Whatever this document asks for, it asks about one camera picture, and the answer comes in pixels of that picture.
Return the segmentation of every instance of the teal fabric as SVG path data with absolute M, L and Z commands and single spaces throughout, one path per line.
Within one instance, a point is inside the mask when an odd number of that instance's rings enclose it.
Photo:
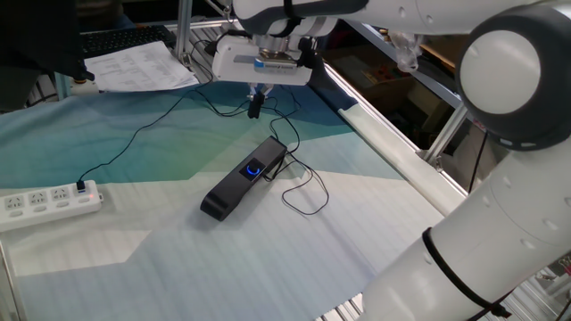
M 246 100 L 248 86 L 214 83 L 199 89 L 221 112 Z M 291 120 L 300 133 L 299 153 L 317 170 L 401 179 L 373 151 L 352 159 L 358 136 L 335 141 L 327 148 L 347 149 L 346 160 L 327 161 L 316 146 L 305 142 L 351 133 L 352 130 L 307 87 L 277 87 L 279 110 L 292 111 L 292 90 L 302 109 Z M 269 122 L 277 116 L 263 110 L 260 119 L 246 113 L 223 118 L 209 110 L 189 88 L 158 93 L 102 94 L 71 97 L 0 116 L 0 188 L 27 188 L 75 182 L 88 169 L 117 155 L 135 131 L 159 118 L 176 101 L 175 110 L 142 130 L 129 149 L 110 166 L 85 177 L 98 184 L 186 180 L 201 170 L 229 171 L 271 135 Z M 274 100 L 266 106 L 272 107 Z M 284 144 L 295 142 L 283 120 L 275 123 Z M 211 163 L 228 148 L 224 161 Z

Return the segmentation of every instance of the black device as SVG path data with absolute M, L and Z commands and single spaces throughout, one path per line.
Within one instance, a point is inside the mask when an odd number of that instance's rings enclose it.
M 206 194 L 200 209 L 223 221 L 260 177 L 284 159 L 286 152 L 287 147 L 269 137 Z
M 83 54 L 86 58 L 111 54 L 137 45 L 162 41 L 166 46 L 174 47 L 177 38 L 164 26 L 93 32 L 81 35 Z
M 83 60 L 75 0 L 0 1 L 0 65 L 93 80 Z

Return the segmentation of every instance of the power strip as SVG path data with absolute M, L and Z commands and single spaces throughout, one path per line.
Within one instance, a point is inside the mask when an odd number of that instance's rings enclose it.
M 85 183 L 81 192 L 74 183 L 0 197 L 0 232 L 100 210 L 95 181 Z

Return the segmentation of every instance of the table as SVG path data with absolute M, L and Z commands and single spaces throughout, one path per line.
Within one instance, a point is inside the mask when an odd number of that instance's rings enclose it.
M 93 214 L 3 233 L 0 241 L 28 320 L 310 320 L 346 301 L 442 219 L 406 180 L 307 87 L 277 88 L 302 138 L 296 156 L 331 195 L 301 216 L 281 193 L 308 177 L 292 166 L 259 182 L 220 223 L 199 210 L 226 173 L 270 135 L 276 118 L 221 118 L 189 95 L 93 175 L 105 202 Z M 248 87 L 201 89 L 231 111 Z M 71 97 L 0 116 L 0 194 L 67 184 L 109 160 L 185 89 Z M 294 133 L 276 123 L 293 146 Z M 288 195 L 310 210 L 317 184 Z

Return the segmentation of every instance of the wire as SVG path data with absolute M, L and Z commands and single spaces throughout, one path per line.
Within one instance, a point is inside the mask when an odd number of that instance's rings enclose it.
M 559 313 L 559 315 L 557 316 L 557 318 L 555 319 L 555 321 L 561 320 L 561 318 L 563 317 L 563 315 L 565 315 L 565 312 L 567 312 L 567 310 L 569 309 L 569 306 L 571 306 L 571 299 L 569 299 L 569 300 L 567 301 L 567 304 L 565 305 L 565 307 L 563 308 L 563 310 L 561 311 L 561 313 Z
M 292 187 L 292 188 L 290 188 L 290 189 L 284 191 L 284 192 L 282 193 L 282 203 L 284 203 L 287 207 L 289 207 L 289 208 L 292 209 L 292 210 L 295 210 L 296 212 L 298 212 L 298 213 L 300 213 L 300 214 L 302 214 L 302 215 L 311 216 L 311 215 L 315 215 L 315 214 L 319 213 L 321 210 L 323 210 L 323 209 L 329 204 L 330 195 L 329 195 L 329 191 L 327 190 L 327 187 L 325 186 L 325 183 L 323 182 L 323 178 L 321 178 L 321 176 L 318 174 L 318 172 L 315 171 L 315 170 L 314 170 L 313 168 L 311 168 L 310 166 L 308 166 L 307 164 L 305 164 L 305 163 L 303 163 L 302 161 L 298 160 L 298 159 L 294 156 L 294 152 L 296 152 L 296 151 L 299 149 L 299 147 L 300 147 L 301 139 L 300 139 L 300 135 L 299 135 L 297 129 L 295 128 L 294 124 L 292 124 L 292 122 L 289 120 L 288 117 L 291 116 L 291 115 L 293 115 L 294 113 L 298 112 L 298 111 L 301 109 L 302 106 L 301 106 L 301 104 L 300 104 L 299 102 L 297 102 L 297 100 L 295 99 L 294 93 L 292 93 L 292 92 L 289 91 L 289 90 L 286 90 L 283 86 L 282 86 L 282 89 L 284 89 L 285 91 L 287 91 L 287 92 L 293 97 L 293 99 L 294 99 L 294 105 L 297 104 L 297 106 L 299 106 L 299 108 L 296 107 L 296 108 L 294 109 L 294 111 L 291 111 L 291 112 L 288 113 L 288 114 L 284 114 L 282 111 L 280 111 L 280 110 L 277 108 L 277 98 L 275 98 L 275 97 L 270 97 L 270 98 L 268 98 L 268 99 L 266 100 L 266 102 L 269 101 L 269 100 L 275 100 L 276 103 L 275 103 L 274 107 L 272 107 L 272 108 L 270 108 L 270 107 L 261 107 L 261 108 L 262 108 L 262 109 L 265 109 L 265 110 L 273 111 L 273 112 L 275 112 L 275 113 L 279 116 L 279 118 L 273 119 L 273 120 L 269 123 L 269 130 L 271 130 L 271 132 L 274 134 L 274 136 L 276 137 L 276 139 L 279 141 L 279 138 L 278 138 L 278 135 L 277 135 L 277 131 L 276 131 L 276 129 L 274 128 L 273 124 L 274 124 L 274 122 L 276 122 L 276 121 L 279 121 L 279 120 L 284 119 L 284 120 L 287 122 L 287 124 L 289 124 L 289 126 L 294 130 L 295 136 L 296 136 L 296 138 L 297 138 L 297 145 L 295 146 L 295 148 L 293 148 L 293 150 L 288 151 L 288 152 L 285 154 L 284 158 L 283 158 L 283 159 L 280 161 L 280 163 L 277 165 L 277 169 L 276 169 L 276 171 L 274 172 L 274 174 L 272 175 L 272 177 L 264 176 L 264 179 L 266 180 L 266 182 L 272 182 L 274 179 L 276 179 L 276 177 L 277 177 L 279 174 L 281 174 L 284 170 L 286 170 L 287 168 L 289 168 L 291 165 L 293 165 L 293 164 L 300 164 L 300 165 L 302 165 L 302 167 L 303 167 L 305 170 L 308 170 L 308 171 L 310 172 L 310 178 L 309 178 L 308 180 L 306 180 L 305 182 L 301 183 L 300 185 L 295 186 L 295 187 Z M 288 156 L 291 157 L 291 158 L 294 159 L 294 160 L 290 161 L 290 162 L 287 163 L 284 167 L 282 167 L 283 164 L 284 164 L 284 160 L 285 160 L 286 157 L 288 157 Z M 321 189 L 323 190 L 323 192 L 325 192 L 326 200 L 325 200 L 325 202 L 323 203 L 323 205 L 321 205 L 317 210 L 315 210 L 315 211 L 313 211 L 313 212 L 305 212 L 305 211 L 300 210 L 299 208 L 293 206 L 293 204 L 292 204 L 291 202 L 289 202 L 289 201 L 286 199 L 286 195 L 287 195 L 288 193 L 291 193 L 291 192 L 293 192 L 293 191 L 295 191 L 295 190 L 298 190 L 298 189 L 300 189 L 300 188 L 306 186 L 306 185 L 307 185 L 312 179 L 314 179 L 314 178 L 315 178 L 315 180 L 318 182 L 319 186 L 321 186 Z
M 117 154 L 115 157 L 113 157 L 113 158 L 112 158 L 111 160 L 109 160 L 108 162 L 101 163 L 101 164 L 99 164 L 99 165 L 97 165 L 97 166 L 91 168 L 90 170 L 86 171 L 83 175 L 81 175 L 81 177 L 79 178 L 78 182 L 83 181 L 83 177 L 85 177 L 87 174 L 91 173 L 92 171 L 94 171 L 94 170 L 96 170 L 96 169 L 99 169 L 99 168 L 101 168 L 101 167 L 103 167 L 103 166 L 111 165 L 115 160 L 117 160 L 123 153 L 125 153 L 125 152 L 127 151 L 127 149 L 131 146 L 131 144 L 132 144 L 133 141 L 135 140 L 135 137 L 137 137 L 137 134 L 138 134 L 141 130 L 143 130 L 143 129 L 145 129 L 145 128 L 149 128 L 149 127 L 151 127 L 152 125 L 158 123 L 161 119 L 167 117 L 167 116 L 170 114 L 170 112 L 173 111 L 173 110 L 178 106 L 178 104 L 179 104 L 180 102 L 182 102 L 182 100 L 183 100 L 187 95 L 189 95 L 189 94 L 191 94 L 191 93 L 198 93 L 199 95 L 201 95 L 202 97 L 204 97 L 204 99 L 206 100 L 206 102 L 210 105 L 211 111 L 213 111 L 215 114 L 217 114 L 217 115 L 220 116 L 220 117 L 234 117 L 234 116 L 237 116 L 237 115 L 239 115 L 239 114 L 241 114 L 241 113 L 247 111 L 247 110 L 243 110 L 243 111 L 237 112 L 240 108 L 242 108 L 245 104 L 247 104 L 247 103 L 250 102 L 250 101 L 245 101 L 245 102 L 243 102 L 242 104 L 240 104 L 240 105 L 239 105 L 236 109 L 234 109 L 233 111 L 230 111 L 230 112 L 220 112 L 218 109 L 216 109 L 216 107 L 212 104 L 212 102 L 211 102 L 203 93 L 201 93 L 201 92 L 199 92 L 199 91 L 197 90 L 199 87 L 193 88 L 193 89 L 191 89 L 191 90 L 185 92 L 185 93 L 180 97 L 180 99 L 178 99 L 178 101 L 177 101 L 172 107 L 170 107 L 170 109 L 169 109 L 167 112 L 165 112 L 164 114 L 162 114 L 162 116 L 160 116 L 157 120 L 155 120 L 154 122 L 152 122 L 152 123 L 150 123 L 150 124 L 148 124 L 148 125 L 145 125 L 145 126 L 139 128 L 139 129 L 135 132 L 135 134 L 133 134 L 133 136 L 132 136 L 131 139 L 129 140 L 127 146 L 125 146 L 125 148 L 123 148 L 123 150 L 122 150 L 119 154 Z
M 48 99 L 54 98 L 54 97 L 57 97 L 57 94 L 47 95 L 46 97 L 44 97 L 44 98 L 42 98 L 42 99 L 39 99 L 39 100 L 36 100 L 34 103 L 31 103 L 31 104 L 28 106 L 28 108 L 29 108 L 29 107 L 34 107 L 34 106 L 36 106 L 36 105 L 39 104 L 39 103 L 45 103 Z
M 79 182 L 83 180 L 83 177 L 85 177 L 85 175 L 91 173 L 92 171 L 94 171 L 94 170 L 96 170 L 96 169 L 99 169 L 99 168 L 101 168 L 102 166 L 111 165 L 115 160 L 117 160 L 117 159 L 131 146 L 131 144 L 132 144 L 133 141 L 135 140 L 135 137 L 137 137 L 137 134 L 138 134 L 141 130 L 143 130 L 143 129 L 145 129 L 145 128 L 149 128 L 150 126 L 152 126 L 152 125 L 158 123 L 161 119 L 167 117 L 167 115 L 169 115 L 170 112 L 171 112 L 172 110 L 174 110 L 175 107 L 177 107 L 180 102 L 182 102 L 182 100 L 186 97 L 186 95 L 188 95 L 188 94 L 191 93 L 191 92 L 192 92 L 192 90 L 189 90 L 189 91 L 187 91 L 184 95 L 182 95 L 182 96 L 180 97 L 180 99 L 178 99 L 178 101 L 177 101 L 174 105 L 172 105 L 172 107 L 170 107 L 170 109 L 169 109 L 167 112 L 165 112 L 164 114 L 162 114 L 162 116 L 160 116 L 157 120 L 155 120 L 154 122 L 152 122 L 152 123 L 150 123 L 150 124 L 148 124 L 148 125 L 145 125 L 145 126 L 139 128 L 139 129 L 135 132 L 135 134 L 133 134 L 133 136 L 131 137 L 131 140 L 129 140 L 127 146 L 125 146 L 125 148 L 123 148 L 123 150 L 122 150 L 120 153 L 118 153 L 117 156 L 113 157 L 112 160 L 109 160 L 109 161 L 106 162 L 106 163 L 101 163 L 101 164 L 95 166 L 94 168 L 88 170 L 87 172 L 83 173 L 83 175 L 79 178 Z
M 484 134 L 484 139 L 482 140 L 482 146 L 480 147 L 480 152 L 476 158 L 476 165 L 474 165 L 474 173 L 472 173 L 472 179 L 470 180 L 470 187 L 468 188 L 468 193 L 472 193 L 472 187 L 474 187 L 474 182 L 476 181 L 476 173 L 478 171 L 478 166 L 480 165 L 480 159 L 482 158 L 482 152 L 484 151 L 485 142 L 488 140 L 488 132 Z

